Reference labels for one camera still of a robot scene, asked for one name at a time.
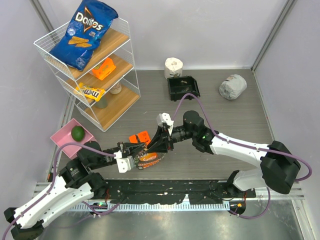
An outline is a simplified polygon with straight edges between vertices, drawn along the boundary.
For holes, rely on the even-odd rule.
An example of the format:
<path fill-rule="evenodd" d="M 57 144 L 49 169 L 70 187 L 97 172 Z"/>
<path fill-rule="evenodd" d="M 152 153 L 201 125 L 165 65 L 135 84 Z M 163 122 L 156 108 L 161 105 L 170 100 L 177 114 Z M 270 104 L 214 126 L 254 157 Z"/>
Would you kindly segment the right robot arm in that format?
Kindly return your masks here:
<path fill-rule="evenodd" d="M 287 195 L 301 169 L 300 163 L 282 142 L 274 140 L 271 144 L 258 144 L 230 138 L 208 128 L 194 110 L 183 114 L 181 126 L 174 126 L 167 113 L 159 114 L 156 121 L 158 127 L 147 145 L 148 153 L 167 153 L 173 150 L 175 143 L 191 139 L 192 145 L 202 153 L 223 155 L 253 165 L 254 169 L 235 170 L 229 176 L 226 191 L 232 197 L 264 187 Z"/>

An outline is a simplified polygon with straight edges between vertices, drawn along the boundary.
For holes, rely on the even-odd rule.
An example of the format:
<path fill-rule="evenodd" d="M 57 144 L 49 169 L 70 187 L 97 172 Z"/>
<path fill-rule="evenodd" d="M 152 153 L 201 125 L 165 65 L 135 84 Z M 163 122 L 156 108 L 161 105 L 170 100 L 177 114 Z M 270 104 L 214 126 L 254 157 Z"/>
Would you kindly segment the large metal disc keyring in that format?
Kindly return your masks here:
<path fill-rule="evenodd" d="M 134 157 L 134 165 L 138 170 L 144 170 L 145 168 L 151 167 L 159 163 L 166 153 L 141 151 Z"/>

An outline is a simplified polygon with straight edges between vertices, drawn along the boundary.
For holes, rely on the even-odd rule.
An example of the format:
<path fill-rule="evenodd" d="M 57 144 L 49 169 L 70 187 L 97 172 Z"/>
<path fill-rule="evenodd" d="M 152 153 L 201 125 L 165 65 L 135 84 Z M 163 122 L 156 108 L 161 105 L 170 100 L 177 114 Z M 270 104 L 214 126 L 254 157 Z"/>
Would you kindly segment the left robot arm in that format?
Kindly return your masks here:
<path fill-rule="evenodd" d="M 10 223 L 6 229 L 15 240 L 34 240 L 57 217 L 78 203 L 101 199 L 107 194 L 106 180 L 94 169 L 124 163 L 123 171 L 134 166 L 134 157 L 145 143 L 119 142 L 117 147 L 102 150 L 98 142 L 76 143 L 81 149 L 59 172 L 53 172 L 50 185 L 21 207 L 4 211 Z"/>

